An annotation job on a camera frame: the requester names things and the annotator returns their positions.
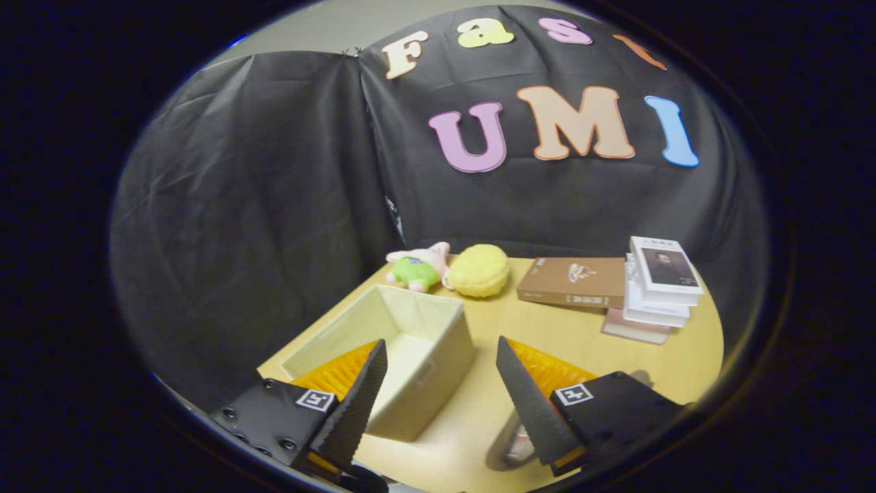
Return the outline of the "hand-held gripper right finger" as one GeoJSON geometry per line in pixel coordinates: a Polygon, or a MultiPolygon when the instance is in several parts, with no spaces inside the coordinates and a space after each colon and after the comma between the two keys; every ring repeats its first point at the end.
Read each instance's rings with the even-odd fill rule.
{"type": "Polygon", "coordinates": [[[504,336],[495,367],[535,455],[557,477],[622,458],[684,411],[626,372],[597,377],[504,336]]]}

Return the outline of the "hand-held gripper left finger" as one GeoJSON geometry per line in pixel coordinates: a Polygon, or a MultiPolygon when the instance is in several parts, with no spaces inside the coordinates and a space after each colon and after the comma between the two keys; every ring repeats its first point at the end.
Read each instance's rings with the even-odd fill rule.
{"type": "Polygon", "coordinates": [[[265,378],[210,414],[223,430],[285,467],[322,481],[382,481],[353,457],[388,368],[378,339],[293,383],[265,378]]]}

